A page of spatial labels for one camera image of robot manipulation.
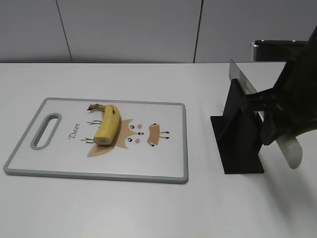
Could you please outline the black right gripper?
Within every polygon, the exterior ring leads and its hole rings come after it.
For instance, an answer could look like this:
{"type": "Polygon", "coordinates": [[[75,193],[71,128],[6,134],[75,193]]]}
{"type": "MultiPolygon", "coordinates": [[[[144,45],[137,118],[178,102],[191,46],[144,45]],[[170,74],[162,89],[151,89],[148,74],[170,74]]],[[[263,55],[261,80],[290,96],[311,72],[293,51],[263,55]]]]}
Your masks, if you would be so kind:
{"type": "Polygon", "coordinates": [[[286,62],[273,88],[244,95],[244,111],[264,111],[262,143],[283,134],[294,136],[317,128],[317,30],[304,48],[286,62]],[[280,106],[283,110],[274,113],[280,106]]]}

